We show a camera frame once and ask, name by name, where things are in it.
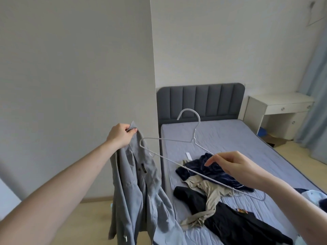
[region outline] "hanger hook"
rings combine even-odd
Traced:
[[[199,115],[196,111],[194,111],[193,109],[185,108],[185,109],[183,109],[183,110],[180,112],[180,114],[178,115],[177,120],[180,119],[180,117],[182,116],[182,113],[183,113],[184,111],[191,111],[191,112],[195,113],[195,115],[198,117],[198,124],[195,126],[195,128],[194,128],[194,130],[193,130],[193,140],[196,141],[196,139],[195,139],[195,131],[197,130],[197,127],[198,127],[198,125],[200,124],[200,121],[201,121],[201,119],[200,119],[200,115]]]

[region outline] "white nightstand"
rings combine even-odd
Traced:
[[[292,140],[313,102],[312,97],[300,93],[250,96],[243,121],[257,134],[264,115],[270,115],[268,133]]]

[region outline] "wooden floor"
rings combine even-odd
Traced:
[[[297,167],[317,186],[327,192],[327,165],[309,157],[307,149],[287,142],[276,148],[282,156]],[[79,204],[60,228],[51,245],[103,245],[117,244],[108,240],[111,221],[111,202]],[[138,244],[151,244],[146,232],[138,236]]]

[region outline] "baseboard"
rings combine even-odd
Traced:
[[[97,197],[97,198],[84,198],[80,202],[83,203],[91,203],[91,202],[102,202],[102,201],[111,201],[113,200],[113,196],[106,196],[106,197]]]

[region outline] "hand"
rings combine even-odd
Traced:
[[[111,128],[107,141],[111,141],[115,144],[117,150],[125,147],[129,144],[133,135],[137,132],[137,128],[130,131],[126,131],[129,128],[129,124],[117,124]]]
[[[263,191],[267,179],[274,178],[272,174],[238,151],[215,154],[204,165],[209,166],[214,162],[219,164],[225,173],[250,188]]]

